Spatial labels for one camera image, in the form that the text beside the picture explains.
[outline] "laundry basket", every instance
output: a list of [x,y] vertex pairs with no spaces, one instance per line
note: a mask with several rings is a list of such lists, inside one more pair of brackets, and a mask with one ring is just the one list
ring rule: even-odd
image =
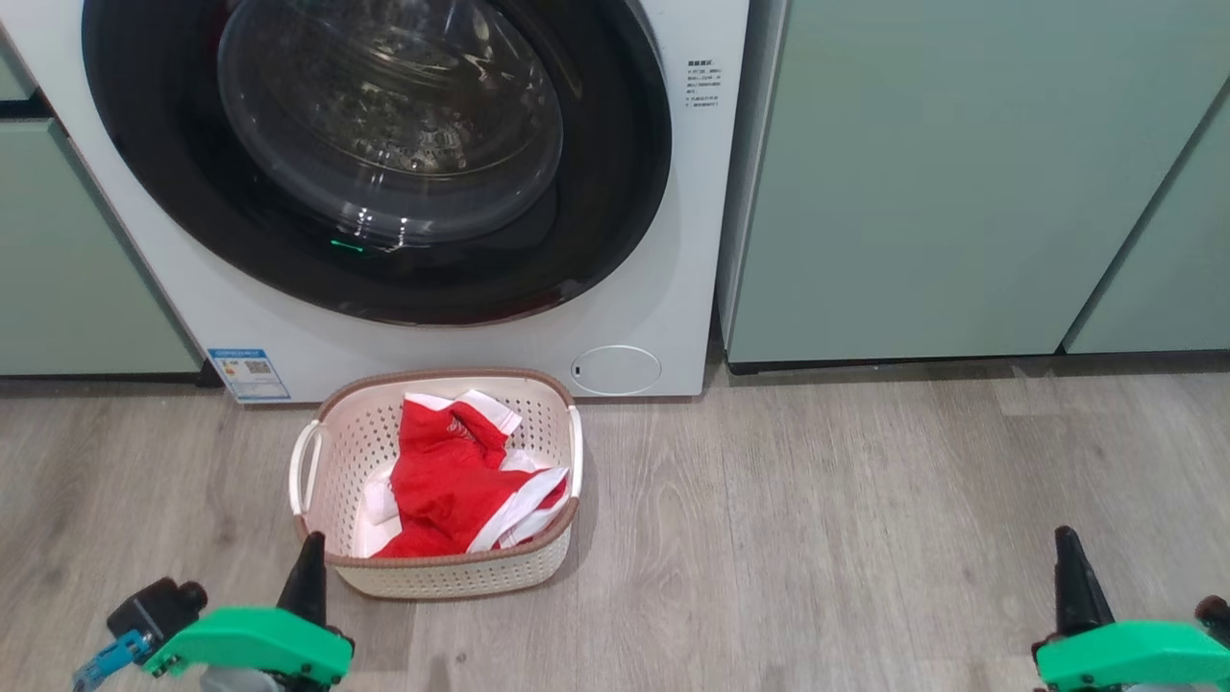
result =
[[[440,558],[353,557],[363,486],[397,460],[397,430],[407,393],[455,399],[470,390],[522,415],[509,449],[568,466],[569,499],[547,530],[506,551]],[[308,424],[290,457],[290,509],[300,540],[325,535],[325,562],[359,591],[381,599],[456,599],[513,591],[546,581],[568,552],[579,508],[581,417],[567,390],[533,371],[426,371],[362,380],[333,395]]]

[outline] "light green cabinet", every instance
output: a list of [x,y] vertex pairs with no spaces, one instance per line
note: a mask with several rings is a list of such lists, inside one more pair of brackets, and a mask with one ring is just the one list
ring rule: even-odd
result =
[[732,163],[736,365],[1054,353],[1230,74],[1224,0],[793,0],[785,27],[742,93],[776,82]]
[[34,92],[34,82],[0,31],[0,101],[25,101]]
[[1073,329],[1074,354],[1230,349],[1230,108],[1221,103]]
[[0,122],[0,376],[199,370],[52,119]]

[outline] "laminate floor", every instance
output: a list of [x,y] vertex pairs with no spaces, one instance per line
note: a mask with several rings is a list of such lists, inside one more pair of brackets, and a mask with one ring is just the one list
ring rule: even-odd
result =
[[[1026,691],[1076,527],[1121,617],[1230,591],[1230,359],[988,361],[733,379],[583,407],[585,495],[547,585],[364,600],[347,691]],[[65,690],[171,575],[271,605],[310,409],[0,383],[4,690]],[[194,690],[125,671],[112,690]]]

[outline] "washing machine drum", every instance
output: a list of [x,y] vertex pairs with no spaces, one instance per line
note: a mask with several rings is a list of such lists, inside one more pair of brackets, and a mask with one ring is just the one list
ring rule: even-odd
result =
[[86,0],[124,161],[274,288],[397,323],[540,311],[665,187],[661,68],[624,0]]

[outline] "green indicator light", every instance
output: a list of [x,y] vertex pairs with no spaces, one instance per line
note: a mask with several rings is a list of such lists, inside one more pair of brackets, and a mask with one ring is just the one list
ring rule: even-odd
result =
[[362,252],[363,251],[363,247],[359,247],[358,245],[349,245],[349,243],[342,242],[341,240],[330,240],[328,243],[330,245],[336,245],[338,247],[346,247],[347,250],[354,250],[355,252]]

